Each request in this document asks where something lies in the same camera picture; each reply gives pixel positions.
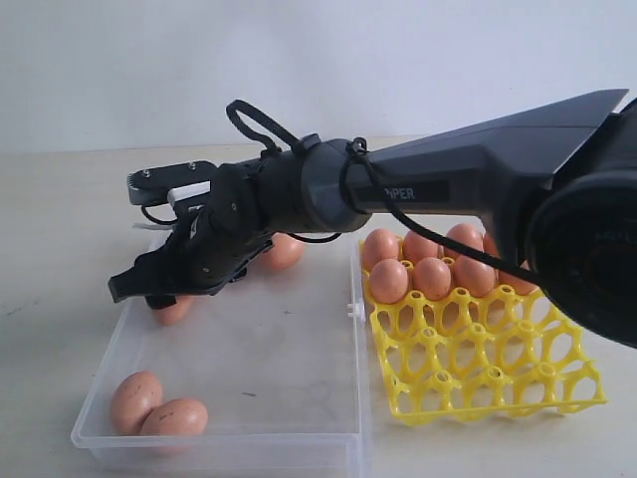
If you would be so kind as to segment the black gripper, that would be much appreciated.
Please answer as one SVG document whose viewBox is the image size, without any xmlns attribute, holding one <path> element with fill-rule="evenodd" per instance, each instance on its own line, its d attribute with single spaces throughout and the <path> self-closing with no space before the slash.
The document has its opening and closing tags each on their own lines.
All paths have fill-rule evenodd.
<svg viewBox="0 0 637 478">
<path fill-rule="evenodd" d="M 142 297 L 150 309 L 167 309 L 180 295 L 215 295 L 241 277 L 272 244 L 262 203 L 269 165 L 216 165 L 209 180 L 171 189 L 166 204 L 137 206 L 150 222 L 169 227 L 170 233 L 163 245 L 109 278 L 112 299 L 119 303 Z"/>
</svg>

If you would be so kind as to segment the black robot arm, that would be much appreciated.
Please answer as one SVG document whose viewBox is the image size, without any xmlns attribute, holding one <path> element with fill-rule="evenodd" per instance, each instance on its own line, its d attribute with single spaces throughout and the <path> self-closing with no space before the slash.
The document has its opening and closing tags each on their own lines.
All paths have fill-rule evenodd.
<svg viewBox="0 0 637 478">
<path fill-rule="evenodd" d="M 215 295 L 276 233 L 325 243 L 388 212 L 423 237 L 538 285 L 565 315 L 636 344 L 636 104 L 600 90 L 379 150 L 296 137 L 237 100 L 257 158 L 132 173 L 131 204 L 169 205 L 169 236 L 110 278 L 153 309 Z"/>
</svg>

